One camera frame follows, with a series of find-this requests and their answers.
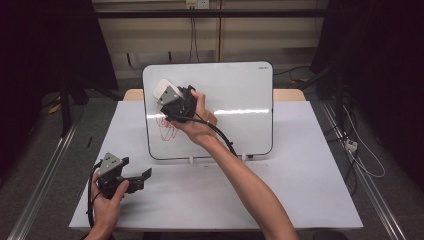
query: metal bar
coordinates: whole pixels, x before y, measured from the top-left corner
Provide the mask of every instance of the metal bar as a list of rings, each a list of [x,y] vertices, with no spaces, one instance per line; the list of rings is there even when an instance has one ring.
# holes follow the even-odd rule
[[[57,169],[59,168],[60,163],[65,156],[66,150],[72,141],[77,124],[80,122],[83,113],[83,111],[77,113],[76,121],[73,123],[66,136],[60,138],[56,150],[50,158],[50,161],[44,170],[44,173],[38,182],[37,187],[35,188],[24,210],[15,223],[12,232],[7,238],[8,240],[24,240],[28,235],[29,229],[31,228],[31,225],[37,216],[38,210],[43,203],[53,177],[55,176]]]
[[[321,106],[323,107],[329,122],[334,127],[337,137],[341,138],[343,135],[342,135],[341,129],[336,127],[337,122],[334,119],[335,112],[333,108],[328,102],[327,103],[323,102]],[[347,155],[349,156],[349,161],[352,163],[352,161],[354,161],[352,159],[352,156],[350,154],[347,154]],[[386,231],[389,234],[390,238],[393,240],[402,240],[402,239],[406,240],[407,238],[405,234],[403,233],[399,222],[397,221],[395,215],[393,214],[392,210],[390,209],[383,195],[378,190],[371,176],[364,173],[357,164],[354,164],[354,169],[372,205],[374,206],[377,212],[377,215],[380,217],[382,224],[386,228]]]
[[[344,14],[353,13],[346,10]],[[43,10],[42,16],[80,16],[97,18],[316,18],[341,16],[334,9],[196,9],[196,10]]]

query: metal rail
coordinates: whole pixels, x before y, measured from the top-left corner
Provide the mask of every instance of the metal rail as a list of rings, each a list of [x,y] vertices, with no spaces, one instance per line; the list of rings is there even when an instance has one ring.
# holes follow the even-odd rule
[[[34,222],[35,217],[37,216],[38,210],[40,209],[43,203],[43,200],[57,172],[57,169],[59,168],[60,163],[62,162],[62,159],[65,156],[66,150],[68,149],[72,141],[77,125],[80,122],[84,113],[83,110],[84,109],[82,109],[81,112],[78,112],[76,114],[76,121],[74,121],[74,124],[71,126],[68,133],[64,137],[60,138],[56,150],[50,158],[50,161],[46,169],[44,170],[44,173],[41,179],[39,180],[37,187],[33,191],[24,210],[22,211],[17,222],[15,223],[12,232],[7,238],[8,240],[24,240],[28,235],[31,225]]]
[[[340,128],[337,127],[337,123],[334,119],[335,112],[333,108],[328,102],[323,102],[322,107],[324,109],[325,114],[327,115],[328,120],[333,126],[337,137],[341,138],[343,135]],[[347,155],[349,156],[349,161],[352,163],[354,159],[352,159],[351,154],[347,154]],[[362,161],[359,157],[357,161],[362,164]],[[372,205],[374,206],[377,212],[377,215],[380,217],[380,220],[383,223],[384,227],[386,228],[386,231],[389,234],[390,238],[393,240],[406,240],[407,238],[405,234],[403,233],[399,222],[397,221],[395,215],[393,214],[392,210],[390,209],[383,195],[378,190],[371,176],[363,172],[362,169],[357,164],[354,164],[354,169],[358,179],[363,185]]]

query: person's right hand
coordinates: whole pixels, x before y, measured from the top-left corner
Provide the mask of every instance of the person's right hand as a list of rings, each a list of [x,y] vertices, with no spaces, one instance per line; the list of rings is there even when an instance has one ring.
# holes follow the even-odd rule
[[[204,121],[216,126],[218,120],[216,119],[215,115],[205,108],[205,94],[198,93],[194,90],[191,90],[191,94],[194,98],[197,99],[197,115],[199,115]],[[193,121],[187,121],[186,123],[173,121],[172,125],[174,125],[177,129],[180,129],[185,132],[192,142],[202,147],[207,146],[211,142],[211,140],[217,139],[215,131],[213,131],[206,124]]]

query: whiteboard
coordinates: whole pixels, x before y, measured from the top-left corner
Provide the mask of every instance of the whiteboard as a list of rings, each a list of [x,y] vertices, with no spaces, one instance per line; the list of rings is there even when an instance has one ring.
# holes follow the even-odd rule
[[[148,149],[157,160],[210,155],[165,121],[153,89],[161,79],[192,85],[206,94],[206,108],[238,155],[263,155],[272,149],[273,69],[268,62],[151,65],[143,71]]]

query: human arm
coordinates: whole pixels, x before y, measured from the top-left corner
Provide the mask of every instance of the human arm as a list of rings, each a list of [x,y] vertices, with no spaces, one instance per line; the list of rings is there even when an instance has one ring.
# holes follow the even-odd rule
[[[205,108],[205,95],[195,91],[192,94],[197,99],[196,113],[216,125],[216,117]],[[218,140],[210,127],[197,122],[173,124],[215,159],[266,239],[298,239],[284,207],[272,190]]]
[[[91,196],[95,197],[99,194],[100,190],[97,187],[98,175],[94,174],[91,182]],[[109,239],[112,232],[115,230],[116,223],[118,222],[120,213],[120,202],[127,191],[129,182],[123,181],[117,188],[115,195],[112,199],[107,199],[100,193],[94,200],[94,214],[96,221],[94,227],[85,239],[89,240],[103,240]]]

